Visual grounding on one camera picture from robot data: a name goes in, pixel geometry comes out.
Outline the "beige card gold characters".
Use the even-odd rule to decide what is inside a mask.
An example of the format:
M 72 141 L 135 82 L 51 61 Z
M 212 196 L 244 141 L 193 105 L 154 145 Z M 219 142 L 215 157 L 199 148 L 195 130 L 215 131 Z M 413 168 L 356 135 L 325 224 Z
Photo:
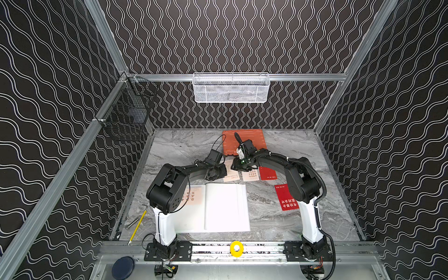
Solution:
M 239 172 L 232 169 L 233 159 L 226 159 L 224 164 L 227 175 L 224 177 L 224 182 L 236 182 L 240 180 Z

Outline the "beige card red characters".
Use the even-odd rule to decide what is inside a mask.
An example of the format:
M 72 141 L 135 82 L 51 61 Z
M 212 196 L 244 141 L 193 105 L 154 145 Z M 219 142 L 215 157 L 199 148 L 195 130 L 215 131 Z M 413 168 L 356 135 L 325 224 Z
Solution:
M 202 205 L 205 199 L 205 191 L 203 185 L 193 185 L 184 192 L 182 203 L 187 202 L 187 206 Z

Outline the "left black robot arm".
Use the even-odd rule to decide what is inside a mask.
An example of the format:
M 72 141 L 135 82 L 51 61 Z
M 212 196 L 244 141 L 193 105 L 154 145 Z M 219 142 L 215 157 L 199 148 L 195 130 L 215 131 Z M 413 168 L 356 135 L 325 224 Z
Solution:
M 169 215 L 181 209 L 185 190 L 196 180 L 213 182 L 227 175 L 222 156 L 206 158 L 187 166 L 165 164 L 156 175 L 147 191 L 150 207 L 155 211 L 155 239 L 163 246 L 171 245 L 176 239 L 174 226 L 168 222 Z

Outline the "white photo album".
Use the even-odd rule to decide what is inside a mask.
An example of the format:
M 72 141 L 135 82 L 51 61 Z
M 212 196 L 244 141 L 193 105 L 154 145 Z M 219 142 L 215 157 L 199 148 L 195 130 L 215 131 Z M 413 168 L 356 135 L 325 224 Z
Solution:
M 250 218 L 244 184 L 203 184 L 202 205 L 184 206 L 170 215 L 176 233 L 249 232 Z

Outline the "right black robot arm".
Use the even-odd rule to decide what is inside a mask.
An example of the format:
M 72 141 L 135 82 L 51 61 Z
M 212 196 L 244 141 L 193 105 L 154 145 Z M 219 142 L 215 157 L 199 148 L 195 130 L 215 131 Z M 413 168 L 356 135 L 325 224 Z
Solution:
M 231 169 L 249 172 L 255 168 L 269 168 L 283 174 L 292 198 L 299 205 L 302 219 L 302 255 L 309 260 L 318 259 L 328 248 L 329 235 L 322 230 L 319 202 L 327 194 L 322 177 L 312 167 L 306 157 L 299 159 L 273 153 L 267 149 L 257 149 L 252 140 L 237 139 L 238 156 Z

